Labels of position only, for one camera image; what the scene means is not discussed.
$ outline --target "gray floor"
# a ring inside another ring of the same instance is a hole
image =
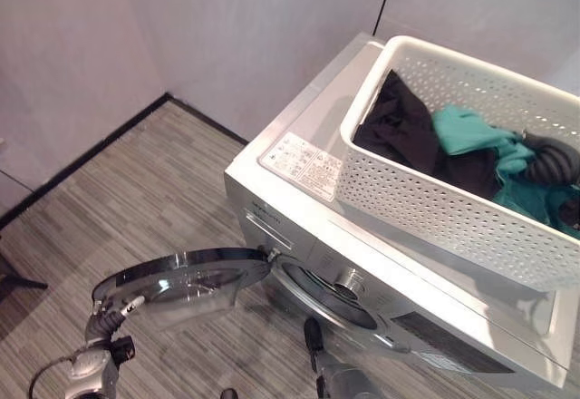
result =
[[[4,255],[50,288],[16,290],[0,304],[0,397],[24,398],[40,365],[82,343],[92,287],[110,273],[176,250],[244,246],[222,180],[240,150],[168,103],[2,231]],[[301,322],[292,309],[269,304],[260,285],[242,292],[225,316],[175,331],[135,316],[122,332],[132,334],[137,357],[121,369],[118,397],[211,399],[234,386],[242,399],[315,398]],[[565,389],[535,394],[351,358],[389,398],[578,398],[579,356],[576,337]],[[39,398],[63,397],[64,369],[41,379]]]

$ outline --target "washing machine door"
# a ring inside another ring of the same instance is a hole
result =
[[[250,248],[213,248],[181,252],[140,263],[104,279],[92,291],[96,310],[119,310],[145,297],[142,313],[165,329],[193,317],[232,308],[237,292],[266,277],[265,252]]]

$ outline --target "black cable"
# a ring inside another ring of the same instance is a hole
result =
[[[64,363],[65,361],[70,361],[71,363],[74,361],[74,359],[83,351],[86,350],[86,347],[82,347],[80,349],[77,349],[76,351],[74,351],[72,354],[67,355],[67,356],[61,356],[59,358],[56,358],[55,360],[51,361],[49,364],[44,365],[43,367],[41,367],[33,376],[33,379],[30,381],[30,384],[28,386],[28,399],[34,399],[33,393],[34,393],[34,386],[36,385],[36,382],[38,381],[38,379],[42,376],[42,374],[44,372],[46,372],[48,369],[50,369],[51,367],[55,366],[55,365],[59,365],[60,363]]]

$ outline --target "white plastic basket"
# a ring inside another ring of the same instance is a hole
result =
[[[577,239],[353,144],[390,70],[430,112],[457,104],[492,125],[526,129],[580,149],[580,99],[574,95],[435,44],[396,36],[341,124],[349,151],[337,199],[536,290],[580,283]]]

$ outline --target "warning label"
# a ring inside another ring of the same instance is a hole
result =
[[[262,164],[284,178],[327,201],[334,189],[342,162],[293,133],[287,133],[262,158]]]

